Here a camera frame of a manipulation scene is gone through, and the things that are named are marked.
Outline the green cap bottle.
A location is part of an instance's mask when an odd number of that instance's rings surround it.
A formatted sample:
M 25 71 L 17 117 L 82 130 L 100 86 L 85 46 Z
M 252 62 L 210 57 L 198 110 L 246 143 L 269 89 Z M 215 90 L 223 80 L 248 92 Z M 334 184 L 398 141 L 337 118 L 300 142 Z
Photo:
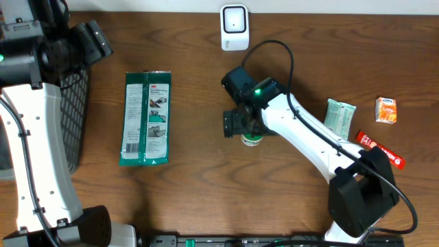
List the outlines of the green cap bottle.
M 243 142 L 243 144 L 250 146 L 250 147 L 254 147 L 254 146 L 260 144 L 262 139 L 263 139 L 263 136 L 260 136 L 260 135 L 251 135 L 251 134 L 241 135 L 241 141 Z

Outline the teal wet wipes pack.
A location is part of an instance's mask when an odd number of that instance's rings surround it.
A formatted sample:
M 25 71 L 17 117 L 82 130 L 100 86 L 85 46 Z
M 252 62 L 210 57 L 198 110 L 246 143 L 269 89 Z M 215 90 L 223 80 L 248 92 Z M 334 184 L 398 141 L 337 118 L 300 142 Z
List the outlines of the teal wet wipes pack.
M 351 122 L 356 106 L 328 99 L 327 113 L 324 125 L 338 136 L 348 140 Z

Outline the green white package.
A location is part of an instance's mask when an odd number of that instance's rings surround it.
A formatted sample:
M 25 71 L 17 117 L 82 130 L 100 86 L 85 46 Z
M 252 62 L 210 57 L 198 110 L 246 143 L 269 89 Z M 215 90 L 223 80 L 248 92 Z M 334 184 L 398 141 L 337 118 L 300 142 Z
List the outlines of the green white package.
M 171 73 L 127 72 L 120 166 L 169 162 Z

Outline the orange tissue pack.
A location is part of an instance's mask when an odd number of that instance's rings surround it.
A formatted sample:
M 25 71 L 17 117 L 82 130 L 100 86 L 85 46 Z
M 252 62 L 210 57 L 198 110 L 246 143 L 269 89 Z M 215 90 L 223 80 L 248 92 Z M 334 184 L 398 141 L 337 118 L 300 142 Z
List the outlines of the orange tissue pack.
M 396 100 L 378 97 L 375 101 L 375 121 L 385 124 L 395 124 L 397 121 Z

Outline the red stick sachet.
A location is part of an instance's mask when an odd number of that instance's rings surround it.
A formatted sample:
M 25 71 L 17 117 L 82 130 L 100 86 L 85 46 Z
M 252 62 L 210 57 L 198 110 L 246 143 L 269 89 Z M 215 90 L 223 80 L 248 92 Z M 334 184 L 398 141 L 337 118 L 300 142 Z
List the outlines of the red stick sachet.
M 393 164 L 396 168 L 403 170 L 406 165 L 406 161 L 402 156 L 399 156 L 398 154 L 394 153 L 392 150 L 389 150 L 388 148 L 384 147 L 371 137 L 369 137 L 366 133 L 363 131 L 359 131 L 359 133 L 356 136 L 356 140 L 360 142 L 362 145 L 365 145 L 369 148 L 378 147 L 381 149 L 389 158 L 391 164 Z

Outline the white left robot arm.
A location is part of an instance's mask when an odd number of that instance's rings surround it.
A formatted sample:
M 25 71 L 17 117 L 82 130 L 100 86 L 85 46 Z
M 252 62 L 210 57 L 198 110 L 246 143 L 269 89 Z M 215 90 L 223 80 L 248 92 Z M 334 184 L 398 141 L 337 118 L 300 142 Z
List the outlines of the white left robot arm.
M 4 246 L 139 246 L 135 227 L 84 208 L 62 139 L 61 82 L 113 53 L 95 21 L 69 26 L 65 1 L 2 1 L 1 120 L 18 192 Z

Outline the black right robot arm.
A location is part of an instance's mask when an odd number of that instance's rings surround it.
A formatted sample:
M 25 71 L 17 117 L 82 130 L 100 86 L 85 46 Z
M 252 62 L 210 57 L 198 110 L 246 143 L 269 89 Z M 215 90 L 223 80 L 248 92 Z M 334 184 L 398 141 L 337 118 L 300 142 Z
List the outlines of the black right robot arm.
M 336 135 L 273 78 L 256 82 L 237 67 L 221 85 L 237 106 L 223 114 L 225 137 L 255 141 L 277 134 L 291 143 L 329 184 L 333 223 L 324 240 L 365 243 L 373 226 L 399 202 L 387 154 Z

